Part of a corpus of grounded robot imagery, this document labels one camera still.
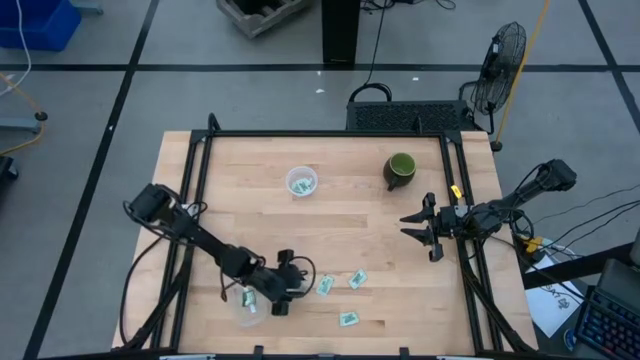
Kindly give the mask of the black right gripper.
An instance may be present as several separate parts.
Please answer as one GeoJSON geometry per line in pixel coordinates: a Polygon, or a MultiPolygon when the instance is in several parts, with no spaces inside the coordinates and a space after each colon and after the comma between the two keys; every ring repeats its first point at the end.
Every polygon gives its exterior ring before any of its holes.
{"type": "Polygon", "coordinates": [[[454,238],[464,228],[463,219],[469,212],[467,205],[453,205],[441,207],[435,211],[435,194],[428,192],[423,199],[423,208],[416,214],[399,219],[403,223],[421,224],[428,222],[424,229],[401,228],[400,231],[420,242],[423,246],[429,245],[429,260],[438,262],[444,256],[440,237],[454,238]]]}

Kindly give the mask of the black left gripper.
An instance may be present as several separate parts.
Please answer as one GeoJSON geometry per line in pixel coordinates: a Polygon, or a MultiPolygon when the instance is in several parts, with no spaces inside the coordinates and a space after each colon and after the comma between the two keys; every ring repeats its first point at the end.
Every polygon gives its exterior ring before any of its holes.
{"type": "Polygon", "coordinates": [[[299,281],[305,281],[308,271],[296,268],[291,263],[293,258],[293,250],[281,250],[277,254],[277,268],[268,268],[260,264],[252,275],[252,286],[271,302],[273,316],[287,316],[293,298],[306,296],[305,286],[295,288],[296,276],[299,281]]]}

